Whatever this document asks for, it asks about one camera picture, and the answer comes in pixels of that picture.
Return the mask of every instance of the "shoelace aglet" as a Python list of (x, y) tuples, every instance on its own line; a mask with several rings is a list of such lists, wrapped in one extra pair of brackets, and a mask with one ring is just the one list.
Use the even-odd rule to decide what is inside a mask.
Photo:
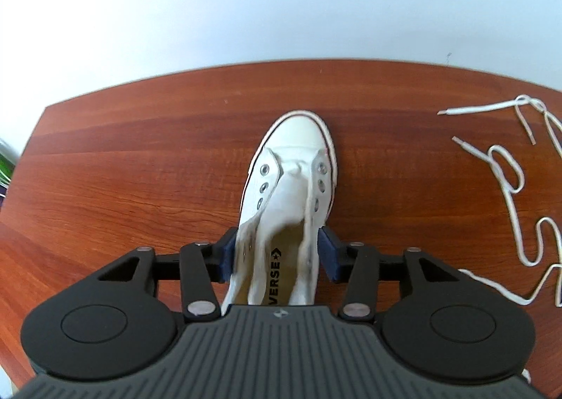
[(517, 118), (519, 118), (519, 122), (521, 122), (521, 125), (525, 128), (527, 136), (529, 136), (530, 143), (536, 145), (537, 141), (535, 140), (535, 136), (533, 136), (533, 130), (530, 128), (529, 123), (527, 123), (527, 120), (525, 120), (525, 117), (521, 113), (521, 109), (519, 109), (519, 105), (517, 104), (515, 105), (515, 113), (517, 114)]
[(487, 163), (490, 162), (490, 158), (488, 157), (488, 155), (486, 155), (485, 153), (482, 153), (479, 149), (477, 149), (476, 147), (473, 147), (470, 143), (459, 139), (457, 136), (453, 136), (452, 141), (454, 143), (459, 144), (463, 150), (466, 150), (471, 155), (477, 156), (481, 160), (486, 161)]

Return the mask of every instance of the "shoe tongue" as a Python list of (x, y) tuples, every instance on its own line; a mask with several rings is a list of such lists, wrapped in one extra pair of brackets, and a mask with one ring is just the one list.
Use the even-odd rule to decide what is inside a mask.
[(271, 239), (285, 226), (298, 225), (305, 218), (308, 183), (299, 170), (284, 173), (269, 198), (256, 231), (255, 261), (248, 304), (260, 305), (265, 296)]
[(261, 215), (257, 245), (267, 244), (285, 226), (298, 225), (305, 218), (307, 193), (308, 182), (300, 172), (281, 175)]

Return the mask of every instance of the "gray ribbed cover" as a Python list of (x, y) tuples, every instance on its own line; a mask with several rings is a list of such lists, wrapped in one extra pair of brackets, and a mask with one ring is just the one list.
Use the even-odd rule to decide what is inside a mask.
[(39, 375), (15, 397), (501, 399), (543, 396), (518, 377), (474, 387), (428, 380), (395, 361), (372, 329), (344, 323), (333, 317), (327, 307), (234, 306), (221, 320), (188, 326), (167, 356), (129, 377), (82, 384)]

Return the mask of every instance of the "white sneaker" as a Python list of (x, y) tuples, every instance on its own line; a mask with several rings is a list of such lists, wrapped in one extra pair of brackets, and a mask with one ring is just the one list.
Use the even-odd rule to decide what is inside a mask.
[(232, 303), (314, 303), (318, 229), (337, 176), (334, 144), (318, 115), (295, 110), (273, 124), (249, 166), (223, 314)]

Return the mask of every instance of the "black rubber cover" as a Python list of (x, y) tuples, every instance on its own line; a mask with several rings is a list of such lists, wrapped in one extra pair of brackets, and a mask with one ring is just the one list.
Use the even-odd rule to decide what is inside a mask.
[(404, 367), (372, 326), (327, 307), (231, 307), (188, 325), (161, 360), (116, 380), (77, 383), (39, 375), (16, 399), (540, 398), (519, 376), (480, 386), (439, 383)]
[(106, 380), (160, 358), (177, 327), (167, 306), (147, 292), (154, 256), (134, 250), (33, 309), (21, 345), (36, 372)]
[(535, 343), (529, 315), (474, 281), (415, 289), (384, 315), (382, 334), (410, 366), (454, 383), (520, 373)]

